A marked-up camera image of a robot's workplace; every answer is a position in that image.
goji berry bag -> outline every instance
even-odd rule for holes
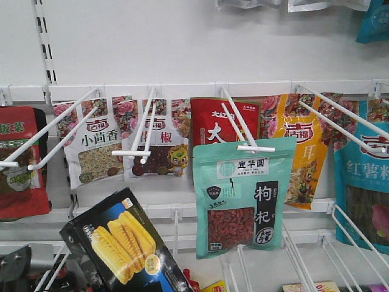
[[[237,150],[244,142],[193,149],[198,259],[223,254],[238,244],[266,250],[280,246],[296,138],[256,142],[276,151],[253,154]]]
[[[124,157],[125,180],[132,181],[136,177],[155,175],[184,176],[188,166],[188,140],[190,130],[191,109],[189,99],[154,99],[156,115],[151,123],[150,107],[148,119],[144,125],[138,124],[142,118],[147,100],[133,99],[126,102],[123,110],[128,126],[125,129],[122,145],[124,150],[133,146],[137,131],[142,132],[137,150],[145,149],[145,142],[150,125],[153,126],[150,141],[151,155],[145,164],[140,163],[141,157],[130,159]]]
[[[333,99],[340,98],[339,95],[330,96]],[[299,100],[315,110],[319,108],[322,108],[320,111],[328,110],[328,107],[320,104],[320,99],[313,94],[267,97],[261,104],[261,137],[297,138],[296,156],[285,203],[301,209],[310,209],[332,128],[326,129],[326,123],[299,105]]]
[[[224,103],[243,131],[227,99],[194,97],[190,99],[193,119],[193,146],[239,141],[221,104]],[[258,138],[260,106],[258,103],[235,102],[254,139]]]
[[[121,150],[119,103],[131,97],[102,97],[86,100],[62,119],[58,135],[64,138],[93,108],[98,110],[84,123],[64,145],[69,165],[71,189],[98,179],[123,174],[123,159],[113,156],[113,150]],[[59,116],[73,102],[56,103],[54,114]]]
[[[389,107],[382,100],[341,105],[389,132]],[[389,141],[340,111],[336,121],[370,147],[386,149],[370,153],[341,134],[334,136],[336,203],[378,251],[389,254]],[[338,219],[359,246],[368,248],[343,216]],[[350,244],[339,228],[337,238]]]
[[[0,161],[36,134],[42,123],[46,124],[42,116],[44,113],[30,106],[0,107]],[[27,169],[45,155],[46,142],[47,135],[15,159],[19,167],[0,171],[0,218],[42,215],[50,211],[42,170]]]

floral pattern packaging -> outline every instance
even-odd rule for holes
[[[130,98],[121,96],[86,100],[58,123],[58,135],[64,138],[93,108],[98,108],[64,145],[71,189],[123,174],[122,157],[113,156],[111,152],[122,149],[121,137],[129,121],[125,113],[120,112],[120,106]],[[72,104],[54,104],[54,114],[59,116]]]
[[[340,94],[326,94],[338,101]],[[318,179],[332,137],[332,128],[315,114],[298,104],[301,100],[332,118],[333,109],[312,94],[270,96],[261,104],[261,137],[297,138],[291,181],[285,203],[300,209],[311,209]]]
[[[189,99],[154,99],[156,113],[154,122],[150,117],[153,103],[147,113],[144,125],[139,125],[147,100],[133,99],[120,105],[120,112],[126,116],[127,126],[123,129],[122,145],[124,150],[130,150],[137,131],[142,135],[137,150],[145,149],[145,142],[150,125],[153,126],[150,140],[150,152],[145,164],[140,163],[142,157],[130,159],[125,156],[125,180],[153,175],[184,176],[188,166],[188,138],[191,121]]]
[[[382,100],[342,105],[389,132],[389,107]],[[378,251],[389,254],[389,141],[340,112],[336,122],[370,147],[385,150],[370,153],[340,133],[335,137],[336,203]],[[359,246],[368,248],[343,216],[338,219]],[[339,228],[337,238],[350,244]]]
[[[193,146],[239,141],[221,104],[224,103],[238,128],[242,126],[227,99],[195,97],[190,99],[193,114]],[[258,138],[260,105],[258,103],[235,102],[254,139]]]
[[[0,107],[0,161],[10,156],[38,132],[36,121],[32,107]],[[37,141],[15,159],[19,163],[18,167],[6,167],[0,171],[1,219],[49,213],[50,206],[42,170],[27,169],[29,164],[37,164],[40,161],[40,142],[43,141]]]

red packaging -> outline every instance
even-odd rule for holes
[[[0,161],[38,132],[35,112],[30,106],[0,108]],[[0,218],[20,218],[50,212],[41,170],[29,171],[40,161],[37,141],[18,158],[19,167],[0,171]]]
[[[193,121],[193,146],[239,141],[221,104],[224,103],[243,136],[243,129],[227,99],[195,97],[190,99]],[[257,103],[235,102],[254,139],[258,138],[260,106]]]

product package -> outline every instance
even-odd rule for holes
[[[328,107],[323,106],[320,98],[313,94],[267,97],[261,104],[261,137],[297,138],[296,155],[285,203],[301,209],[310,209],[332,129],[325,130],[326,123],[299,105],[300,100],[315,110],[321,105],[322,112],[328,111]]]
[[[193,292],[129,188],[68,222],[60,234],[79,262],[91,260],[108,291]]]
[[[30,106],[0,107],[0,161],[10,156],[46,125],[44,112]],[[0,218],[11,219],[50,212],[42,170],[28,170],[47,153],[47,135],[15,159],[19,167],[0,171]]]
[[[195,97],[190,99],[193,116],[193,146],[239,141],[221,104],[224,103],[238,128],[243,129],[227,99]],[[258,138],[260,106],[258,103],[235,102],[254,139]]]
[[[139,127],[142,136],[137,150],[145,149],[150,118],[144,125],[139,125],[147,100],[134,99],[127,102],[126,115],[130,117],[129,127],[124,132],[122,145],[124,150],[130,150]],[[130,159],[124,157],[125,180],[137,176],[183,176],[188,166],[188,138],[190,130],[191,109],[189,99],[154,99],[156,115],[151,133],[151,155],[145,164],[140,163],[141,157]],[[151,116],[153,104],[146,113]]]
[[[340,292],[335,282],[319,282],[315,283],[317,292]],[[284,285],[283,292],[304,292],[302,284]]]
[[[389,109],[382,100],[346,103],[350,111],[389,131]],[[340,126],[367,145],[384,147],[385,153],[370,153],[341,134],[334,137],[336,203],[378,251],[389,254],[389,141],[342,113],[336,116]],[[343,216],[338,219],[359,246],[368,248]],[[337,239],[350,244],[339,228]]]
[[[358,11],[367,11],[370,0],[288,0],[287,4],[288,12],[321,10],[333,5],[346,6]]]
[[[76,134],[64,145],[69,165],[71,189],[98,179],[112,178],[123,174],[123,159],[113,156],[113,150],[121,150],[121,126],[125,125],[120,116],[120,102],[129,97],[102,97],[86,100],[62,119],[58,125],[58,135],[64,138],[93,108],[98,110],[84,123]],[[56,103],[54,114],[59,116],[73,102]]]
[[[281,243],[282,212],[296,147],[295,137],[257,140],[273,153],[237,150],[244,142],[193,149],[198,259],[242,244],[275,249]]]
[[[222,5],[234,6],[242,9],[249,9],[258,6],[270,6],[278,8],[282,0],[216,0],[216,7],[220,8]]]
[[[201,289],[200,292],[227,292],[227,286],[224,281],[219,281]]]
[[[369,10],[362,21],[358,43],[389,40],[389,0],[371,0]]]

brand logo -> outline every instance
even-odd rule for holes
[[[297,143],[304,143],[314,137],[313,123],[290,123],[284,125],[286,137],[296,137]]]
[[[148,129],[150,127],[150,120],[147,120],[145,127]],[[162,130],[166,127],[165,119],[154,119],[153,130]]]
[[[85,225],[83,227],[83,230],[84,230],[85,235],[88,237],[88,239],[90,241],[92,241],[92,234],[93,234],[93,230],[94,230],[93,226],[91,224]]]
[[[86,129],[89,132],[100,132],[104,129],[107,129],[109,127],[107,119],[102,119],[102,120],[94,120],[92,122],[86,122]]]
[[[365,153],[367,155],[370,155],[375,158],[382,158],[382,159],[388,159],[389,158],[389,140],[387,140],[385,137],[382,136],[375,136],[375,137],[370,137],[370,136],[361,136],[362,140],[364,143],[366,143],[368,146],[371,148],[376,148],[376,149],[383,149],[383,151],[377,151],[374,153],[370,153],[366,149],[363,149],[362,147],[360,148],[362,153]]]

